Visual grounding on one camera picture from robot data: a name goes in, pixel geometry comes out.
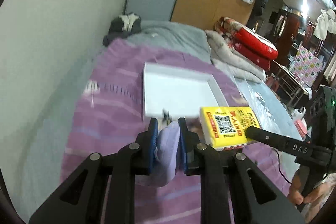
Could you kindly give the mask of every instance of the black jacket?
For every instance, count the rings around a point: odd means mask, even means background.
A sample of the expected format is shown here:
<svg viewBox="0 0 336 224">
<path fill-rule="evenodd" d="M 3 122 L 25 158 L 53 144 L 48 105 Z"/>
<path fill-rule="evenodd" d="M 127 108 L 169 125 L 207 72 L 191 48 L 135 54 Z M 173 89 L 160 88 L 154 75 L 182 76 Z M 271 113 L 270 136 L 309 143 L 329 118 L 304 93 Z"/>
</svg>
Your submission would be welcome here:
<svg viewBox="0 0 336 224">
<path fill-rule="evenodd" d="M 257 17 L 261 16 L 265 10 L 268 0 L 255 0 L 254 6 L 252 8 L 251 16 L 246 24 L 250 29 L 253 28 L 257 21 Z"/>
</svg>

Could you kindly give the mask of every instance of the yellow box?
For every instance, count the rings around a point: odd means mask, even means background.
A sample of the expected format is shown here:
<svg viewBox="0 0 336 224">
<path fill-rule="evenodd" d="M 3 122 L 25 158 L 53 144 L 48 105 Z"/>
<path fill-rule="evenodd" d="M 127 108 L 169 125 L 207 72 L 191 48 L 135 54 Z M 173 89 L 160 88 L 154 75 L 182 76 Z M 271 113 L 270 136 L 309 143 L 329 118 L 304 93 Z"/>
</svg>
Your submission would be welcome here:
<svg viewBox="0 0 336 224">
<path fill-rule="evenodd" d="M 246 138 L 245 130 L 260 128 L 250 107 L 202 107 L 200 120 L 206 144 L 216 150 L 243 147 L 253 141 Z"/>
</svg>

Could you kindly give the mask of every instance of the das logo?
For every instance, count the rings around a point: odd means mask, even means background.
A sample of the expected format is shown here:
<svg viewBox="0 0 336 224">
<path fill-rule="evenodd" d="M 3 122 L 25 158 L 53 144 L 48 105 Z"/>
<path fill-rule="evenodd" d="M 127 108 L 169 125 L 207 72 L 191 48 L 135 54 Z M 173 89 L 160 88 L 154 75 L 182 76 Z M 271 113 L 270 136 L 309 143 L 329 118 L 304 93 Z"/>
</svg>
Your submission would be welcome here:
<svg viewBox="0 0 336 224">
<path fill-rule="evenodd" d="M 307 152 L 308 152 L 308 148 L 307 147 L 303 147 L 302 148 L 302 145 L 297 145 L 297 144 L 295 144 L 294 146 L 293 146 L 293 150 L 294 151 L 298 151 L 298 152 L 302 152 L 303 154 L 306 154 Z"/>
</svg>

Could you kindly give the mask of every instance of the white quilt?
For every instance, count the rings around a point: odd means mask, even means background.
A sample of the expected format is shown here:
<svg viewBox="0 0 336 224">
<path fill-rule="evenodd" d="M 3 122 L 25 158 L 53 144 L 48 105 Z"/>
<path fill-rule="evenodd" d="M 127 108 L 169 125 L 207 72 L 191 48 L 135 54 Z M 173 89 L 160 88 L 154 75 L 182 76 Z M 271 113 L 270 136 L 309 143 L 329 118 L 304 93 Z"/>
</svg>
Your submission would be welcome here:
<svg viewBox="0 0 336 224">
<path fill-rule="evenodd" d="M 211 47 L 211 58 L 230 66 L 234 76 L 256 83 L 265 81 L 265 71 L 237 51 L 231 51 L 225 39 L 215 31 L 205 31 Z"/>
</svg>

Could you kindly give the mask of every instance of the white box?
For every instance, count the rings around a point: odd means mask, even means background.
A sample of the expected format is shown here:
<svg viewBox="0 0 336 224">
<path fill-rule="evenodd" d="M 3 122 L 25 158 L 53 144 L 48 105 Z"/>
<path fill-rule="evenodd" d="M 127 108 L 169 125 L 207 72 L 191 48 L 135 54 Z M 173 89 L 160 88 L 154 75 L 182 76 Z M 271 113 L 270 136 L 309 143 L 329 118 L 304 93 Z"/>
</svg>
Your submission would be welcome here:
<svg viewBox="0 0 336 224">
<path fill-rule="evenodd" d="M 143 115 L 161 118 L 163 110 L 173 119 L 196 118 L 200 107 L 228 106 L 213 75 L 172 66 L 145 63 Z"/>
</svg>

